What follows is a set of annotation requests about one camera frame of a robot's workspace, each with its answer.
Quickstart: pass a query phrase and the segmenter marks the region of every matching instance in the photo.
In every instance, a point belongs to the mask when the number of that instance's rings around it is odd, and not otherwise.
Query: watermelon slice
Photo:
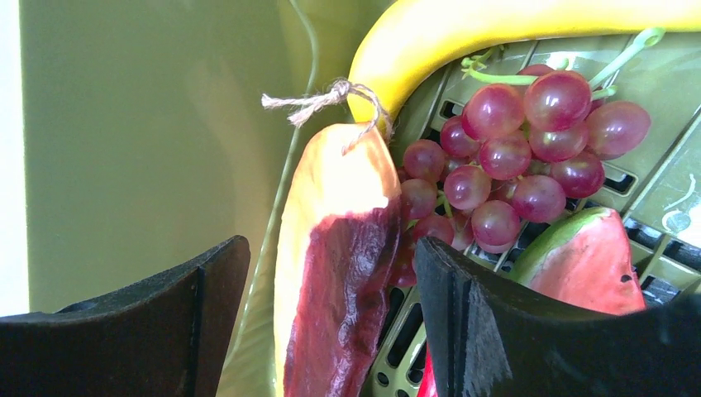
[[[507,277],[601,313],[624,315],[646,307],[626,229],[611,208],[588,208],[554,223],[518,257]]]

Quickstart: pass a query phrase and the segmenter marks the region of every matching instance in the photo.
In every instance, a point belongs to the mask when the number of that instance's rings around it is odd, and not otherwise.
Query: white wall
[[[18,0],[0,1],[0,316],[29,310]]]

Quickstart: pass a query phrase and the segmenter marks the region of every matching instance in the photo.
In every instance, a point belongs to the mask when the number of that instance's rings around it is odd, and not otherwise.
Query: fruit slice
[[[389,311],[401,231],[397,171],[376,128],[316,134],[285,203],[274,289],[277,397],[357,396]]]
[[[518,257],[508,278],[602,313],[645,308],[626,229],[611,208],[588,208],[548,227]]]

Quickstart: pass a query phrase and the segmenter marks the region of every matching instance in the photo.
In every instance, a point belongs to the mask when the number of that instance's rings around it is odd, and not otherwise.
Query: grape bunch
[[[575,71],[539,64],[518,75],[535,80],[483,86],[445,122],[438,142],[420,139],[405,150],[398,168],[405,269],[424,236],[457,250],[474,242],[486,252],[507,251],[522,221],[552,222],[567,198],[601,189],[602,160],[633,150],[651,128],[645,109],[596,98]]]

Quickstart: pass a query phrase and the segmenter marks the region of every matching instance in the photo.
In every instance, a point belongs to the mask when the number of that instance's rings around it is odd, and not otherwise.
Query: plastic tray
[[[529,64],[558,65],[566,58],[569,69],[593,77],[631,39],[600,36],[512,43],[500,60],[490,61],[485,72],[515,74]],[[604,189],[588,200],[568,202],[570,211],[603,205],[622,214],[649,306],[669,302],[680,292],[701,293],[699,76],[701,34],[668,33],[607,81],[615,81],[619,88],[615,98],[640,103],[650,112],[653,128],[634,151],[606,162]],[[462,79],[458,60],[427,79],[399,114],[397,140],[390,146],[395,161],[401,161],[399,148],[410,141],[436,138],[446,119],[459,114],[482,85]],[[524,224],[514,248],[502,255],[486,254],[475,246],[465,254],[494,271],[509,271],[523,248],[545,228],[546,224]],[[364,397],[415,396],[423,375],[426,331],[418,292],[394,289],[390,301]]]

